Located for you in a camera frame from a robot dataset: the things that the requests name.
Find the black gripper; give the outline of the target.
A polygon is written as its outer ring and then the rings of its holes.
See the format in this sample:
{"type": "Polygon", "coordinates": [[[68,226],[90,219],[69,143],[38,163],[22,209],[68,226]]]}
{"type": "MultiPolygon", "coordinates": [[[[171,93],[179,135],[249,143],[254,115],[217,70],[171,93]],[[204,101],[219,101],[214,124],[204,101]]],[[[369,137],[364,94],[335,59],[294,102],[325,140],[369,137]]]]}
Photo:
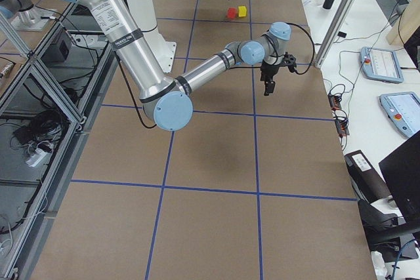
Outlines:
{"type": "Polygon", "coordinates": [[[274,64],[269,64],[265,60],[261,64],[261,81],[264,82],[264,96],[269,96],[274,92],[276,83],[273,81],[274,76],[281,67],[287,67],[291,73],[296,72],[296,58],[287,52],[279,56],[274,64]]]}

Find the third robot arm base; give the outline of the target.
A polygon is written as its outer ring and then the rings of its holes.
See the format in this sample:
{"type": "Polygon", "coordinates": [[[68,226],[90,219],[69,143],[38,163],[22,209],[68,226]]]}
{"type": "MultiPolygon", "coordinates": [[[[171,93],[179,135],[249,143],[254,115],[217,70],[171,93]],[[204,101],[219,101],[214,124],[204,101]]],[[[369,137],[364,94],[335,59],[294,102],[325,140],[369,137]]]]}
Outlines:
{"type": "Polygon", "coordinates": [[[47,15],[32,0],[1,0],[1,14],[16,31],[42,31],[47,25],[47,15]]]}

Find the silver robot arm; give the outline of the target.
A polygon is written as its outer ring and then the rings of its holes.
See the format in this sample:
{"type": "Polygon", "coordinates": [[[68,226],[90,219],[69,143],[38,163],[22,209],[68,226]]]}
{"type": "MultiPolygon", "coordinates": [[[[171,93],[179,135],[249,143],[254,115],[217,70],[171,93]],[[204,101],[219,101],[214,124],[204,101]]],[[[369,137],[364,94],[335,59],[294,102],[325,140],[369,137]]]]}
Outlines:
{"type": "Polygon", "coordinates": [[[146,116],[163,130],[185,127],[193,114],[190,94],[239,63],[262,65],[265,93],[273,91],[273,76],[285,65],[285,48],[291,28],[273,23],[261,37],[232,42],[191,71],[172,78],[166,75],[144,34],[123,0],[67,0],[87,7],[140,89],[146,116]]]}

